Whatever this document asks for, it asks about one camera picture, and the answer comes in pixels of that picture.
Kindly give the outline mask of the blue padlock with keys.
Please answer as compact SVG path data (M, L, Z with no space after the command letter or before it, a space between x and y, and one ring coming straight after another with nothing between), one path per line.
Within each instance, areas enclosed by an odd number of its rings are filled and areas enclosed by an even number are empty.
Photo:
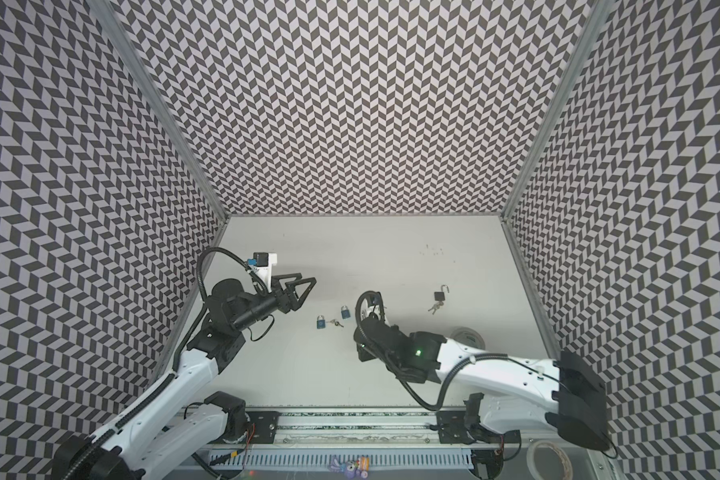
M327 320L324 316L319 315L316 319L316 328L317 329L326 329L329 325L333 325L336 327L343 328L344 325L337 319L331 319Z

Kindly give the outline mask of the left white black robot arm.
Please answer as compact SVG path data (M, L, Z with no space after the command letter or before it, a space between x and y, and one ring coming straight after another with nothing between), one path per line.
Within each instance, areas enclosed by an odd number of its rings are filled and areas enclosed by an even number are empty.
M233 260L250 278L248 292L235 278L212 289L197 280L202 308L165 373L131 405L88 436L72 436L56 450L54 479L162 479L213 440L240 439L247 431L244 400L211 394L176 426L178 409L210 384L246 343L244 332L274 313L299 310L317 280L299 273L275 275L275 255L256 252L244 260L221 247L198 257L202 267L212 254Z

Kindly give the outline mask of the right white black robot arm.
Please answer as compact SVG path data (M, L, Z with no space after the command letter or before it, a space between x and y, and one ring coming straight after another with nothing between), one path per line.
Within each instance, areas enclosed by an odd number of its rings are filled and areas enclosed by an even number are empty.
M405 334L387 321L383 298L376 291L359 296L354 319L359 360L380 361L423 409L443 409L455 383L473 387L458 430L470 442L545 429L588 450L606 452L614 446L605 382L576 353L520 358L440 334Z

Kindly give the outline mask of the small black padlock keys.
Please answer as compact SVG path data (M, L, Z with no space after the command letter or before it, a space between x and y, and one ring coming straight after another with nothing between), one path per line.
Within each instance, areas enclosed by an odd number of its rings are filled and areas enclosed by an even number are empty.
M434 304L428 309L428 311L435 315L445 304L446 296L450 292L448 285L442 285L438 291L433 293Z

